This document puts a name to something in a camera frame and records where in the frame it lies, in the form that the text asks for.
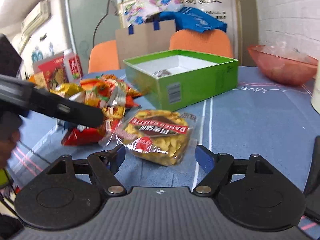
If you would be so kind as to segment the person's left hand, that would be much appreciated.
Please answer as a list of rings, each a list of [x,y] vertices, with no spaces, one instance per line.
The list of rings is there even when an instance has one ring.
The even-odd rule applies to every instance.
[[[19,142],[21,137],[20,130],[16,130],[12,133],[12,135],[6,139],[1,141],[0,144],[0,167],[5,168],[7,166],[8,160],[11,157],[12,151],[16,148],[17,143]]]

